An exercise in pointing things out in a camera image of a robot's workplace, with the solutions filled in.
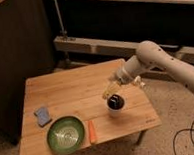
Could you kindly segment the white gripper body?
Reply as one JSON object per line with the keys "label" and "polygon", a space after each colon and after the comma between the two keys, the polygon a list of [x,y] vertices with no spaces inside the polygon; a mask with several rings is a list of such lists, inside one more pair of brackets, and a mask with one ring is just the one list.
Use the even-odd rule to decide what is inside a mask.
{"label": "white gripper body", "polygon": [[118,69],[118,71],[114,72],[111,75],[110,80],[112,82],[116,82],[118,85],[133,84],[141,88],[145,86],[145,83],[142,81],[141,76],[132,77],[124,68],[120,68]]}

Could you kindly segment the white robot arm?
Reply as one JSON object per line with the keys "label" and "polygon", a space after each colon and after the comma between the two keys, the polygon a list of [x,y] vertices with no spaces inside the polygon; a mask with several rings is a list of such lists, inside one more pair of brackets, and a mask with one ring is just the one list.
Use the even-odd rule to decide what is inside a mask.
{"label": "white robot arm", "polygon": [[132,83],[140,74],[159,68],[194,93],[194,66],[170,56],[158,44],[146,40],[137,45],[136,53],[111,75],[103,99],[115,94],[122,85]]}

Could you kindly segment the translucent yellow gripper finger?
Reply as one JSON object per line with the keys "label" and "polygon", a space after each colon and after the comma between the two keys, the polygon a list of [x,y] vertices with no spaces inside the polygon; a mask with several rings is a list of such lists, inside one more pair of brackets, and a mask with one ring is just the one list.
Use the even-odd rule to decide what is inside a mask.
{"label": "translucent yellow gripper finger", "polygon": [[103,99],[108,99],[120,89],[120,84],[111,82],[103,93]]}

